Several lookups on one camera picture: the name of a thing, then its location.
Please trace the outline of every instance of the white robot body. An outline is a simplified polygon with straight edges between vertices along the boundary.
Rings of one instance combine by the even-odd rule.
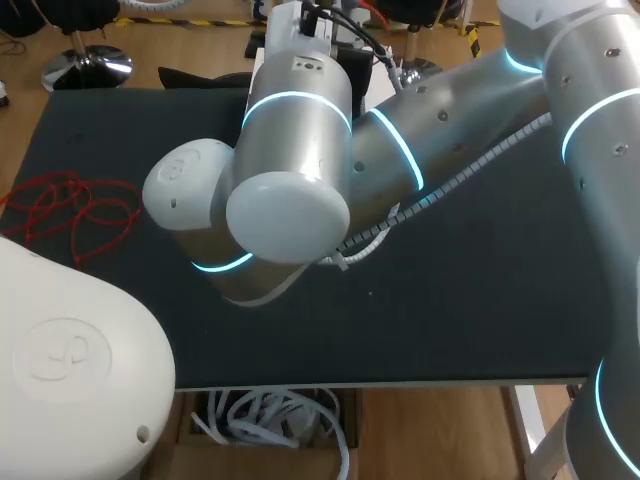
[[[0,478],[116,480],[149,454],[175,388],[153,315],[0,238]]]

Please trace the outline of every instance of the wooden floor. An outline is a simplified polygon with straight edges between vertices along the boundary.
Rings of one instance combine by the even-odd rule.
[[[495,1],[477,0],[476,4],[474,20],[497,18]],[[93,32],[86,40],[114,45],[131,55],[135,71],[127,87],[160,88],[158,66],[207,77],[249,71],[252,66],[243,58],[249,36],[246,29],[109,26],[106,35],[105,41],[100,33]],[[383,39],[402,52],[404,36]],[[480,43],[484,51],[497,48],[501,42],[498,28],[482,29]],[[0,79],[6,83],[11,99],[9,108],[0,109],[0,196],[13,182],[47,101],[48,94],[40,86],[40,72],[51,58],[68,48],[67,40],[51,28],[27,38],[25,43],[27,54],[0,56]],[[444,68],[472,60],[467,39],[449,29],[423,32],[418,53]],[[563,392],[563,387],[538,391],[548,426],[566,406]],[[516,443],[511,438],[508,413],[498,388],[367,390],[363,422],[361,447],[352,459],[353,479],[522,478]],[[167,450],[167,459],[171,451]],[[337,455],[324,451],[291,457],[244,449],[220,449],[214,455],[198,448],[175,449],[173,453],[173,462],[167,461],[154,478],[329,479],[334,475]]]

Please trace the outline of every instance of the red wire bundle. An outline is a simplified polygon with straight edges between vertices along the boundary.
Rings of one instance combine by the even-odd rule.
[[[95,199],[93,189],[96,187],[116,187],[133,192],[137,198],[136,210],[132,212],[127,202],[119,198],[105,197]],[[34,188],[44,188],[44,191],[33,204],[25,205],[13,200],[16,195]],[[77,268],[80,268],[80,264],[83,261],[104,253],[121,242],[131,231],[133,222],[142,213],[142,199],[140,198],[138,190],[133,185],[120,180],[82,180],[76,172],[70,171],[52,172],[32,178],[22,185],[15,187],[6,196],[0,198],[0,207],[2,207],[2,205],[27,214],[27,221],[23,225],[7,230],[0,230],[0,234],[4,236],[24,232],[25,246],[27,248],[30,247],[32,240],[53,235],[54,233],[70,228],[71,255]],[[104,206],[118,207],[124,210],[127,218],[107,220],[91,214],[91,211],[96,207]],[[73,207],[75,210],[76,213],[72,218],[45,230],[35,231],[35,227],[41,224],[53,212],[65,207]],[[124,229],[109,243],[90,252],[79,254],[76,247],[76,236],[78,225],[82,219],[89,220],[98,225],[124,226]]]

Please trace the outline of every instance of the dark gray mat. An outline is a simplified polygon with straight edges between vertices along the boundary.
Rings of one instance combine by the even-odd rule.
[[[182,143],[233,145],[245,101],[240,89],[56,93],[17,182],[70,169],[142,188]],[[147,216],[85,271],[158,318],[179,388],[586,376],[610,337],[610,304],[557,151],[541,131],[393,230],[365,262],[311,268],[259,309],[224,301]],[[0,228],[22,221],[6,212]],[[66,233],[33,250],[72,263]]]

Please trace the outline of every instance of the yellow and black tape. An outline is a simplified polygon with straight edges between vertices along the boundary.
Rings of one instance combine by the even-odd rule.
[[[252,20],[244,22],[240,20],[175,20],[172,18],[143,18],[143,17],[118,17],[116,27],[124,27],[133,23],[179,25],[194,27],[264,27],[267,22]]]
[[[482,56],[482,50],[480,49],[480,41],[478,40],[478,27],[475,25],[467,25],[465,33],[469,39],[469,48],[471,48],[471,54],[473,58]]]

